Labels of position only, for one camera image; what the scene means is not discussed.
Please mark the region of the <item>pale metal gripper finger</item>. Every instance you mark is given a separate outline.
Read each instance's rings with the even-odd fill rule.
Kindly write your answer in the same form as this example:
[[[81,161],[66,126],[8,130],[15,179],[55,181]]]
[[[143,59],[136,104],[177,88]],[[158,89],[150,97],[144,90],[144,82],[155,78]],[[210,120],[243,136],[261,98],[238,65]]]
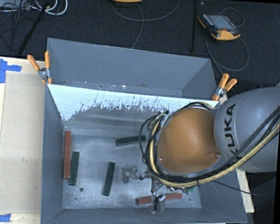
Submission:
[[[137,165],[126,165],[122,168],[122,172],[124,174],[136,175],[138,172],[138,166]]]
[[[122,181],[123,183],[127,184],[131,180],[139,180],[139,176],[137,176],[135,173],[131,172],[123,172]]]

